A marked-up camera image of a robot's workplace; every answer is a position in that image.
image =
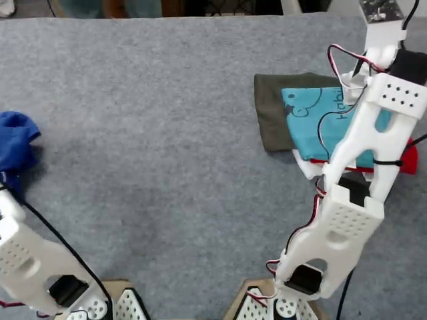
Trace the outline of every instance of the red cloth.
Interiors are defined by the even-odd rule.
[[[418,166],[418,150],[416,146],[413,146],[412,148],[409,148],[402,156],[403,166],[400,167],[400,172],[407,173],[409,175],[415,175],[416,174],[416,168]],[[324,160],[318,160],[318,159],[310,159],[311,163],[325,163]],[[363,167],[357,167],[357,168],[346,168],[346,170],[349,171],[359,171],[359,172],[366,172],[366,173],[373,173],[373,168],[363,168]]]

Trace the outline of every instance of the wooden base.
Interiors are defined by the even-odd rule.
[[[124,289],[133,287],[132,282],[126,279],[106,280],[103,281],[103,284],[105,285],[105,288],[107,289],[108,293],[111,295],[111,298],[114,301],[117,301],[120,298]],[[274,293],[274,286],[271,278],[245,280],[222,320],[234,320],[236,313],[238,312],[240,303],[242,302],[242,299],[244,298],[245,293],[248,290],[248,287],[253,286],[259,287],[264,295],[272,295]],[[326,313],[323,311],[322,308],[319,307],[319,305],[315,301],[310,301],[309,304],[319,320],[328,320],[328,316],[326,315]],[[55,317],[55,320],[65,320],[65,317],[62,315],[58,315]]]
[[[274,286],[271,278],[245,280],[222,320],[235,319],[236,313],[239,311],[240,303],[242,302],[248,287],[259,287],[263,295],[272,295],[274,293]],[[310,301],[309,304],[319,320],[328,320],[326,313],[315,301]]]

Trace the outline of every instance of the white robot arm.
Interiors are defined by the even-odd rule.
[[[329,298],[356,266],[364,244],[384,219],[384,202],[399,172],[398,160],[427,107],[427,55],[398,48],[406,36],[401,31],[402,14],[391,12],[398,9],[393,1],[387,1],[394,5],[387,7],[385,15],[370,14],[366,6],[379,2],[385,1],[361,1],[368,22],[365,50],[386,72],[371,75],[362,63],[343,76],[348,84],[343,88],[345,102],[357,101],[356,112],[324,165],[323,201],[316,196],[309,225],[290,237],[280,256],[274,283],[279,296],[288,300]],[[379,15],[392,19],[377,22]],[[382,109],[389,110],[392,118],[388,128],[378,132],[375,124]],[[374,152],[369,190],[342,178],[345,168],[365,150]],[[310,264],[316,259],[326,263],[324,270]]]
[[[46,315],[67,315],[103,306],[106,296],[95,279],[65,246],[40,237],[26,224],[25,213],[4,187],[0,188],[0,286],[26,306]]]

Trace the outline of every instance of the light blue t-shirt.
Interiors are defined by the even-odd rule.
[[[340,112],[350,108],[342,102],[341,88],[285,88],[282,89],[282,97],[286,122],[301,158],[305,161],[327,160],[326,152],[318,139],[318,123],[329,111]],[[321,133],[330,154],[346,134],[356,108],[345,115],[330,114],[323,119]],[[385,130],[390,118],[391,112],[381,110],[376,122],[377,130]],[[356,164],[358,167],[373,168],[373,160],[372,151],[367,150],[357,158]]]

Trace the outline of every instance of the gray felt mat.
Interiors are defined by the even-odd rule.
[[[408,48],[427,52],[426,22]],[[43,133],[27,198],[100,276],[134,281],[153,317],[219,319],[243,279],[268,276],[314,196],[290,153],[262,147],[254,74],[331,75],[328,44],[361,52],[364,32],[327,14],[1,22],[0,108]],[[427,144],[420,156],[364,250],[345,319],[427,312]],[[322,302],[332,314],[339,296]]]

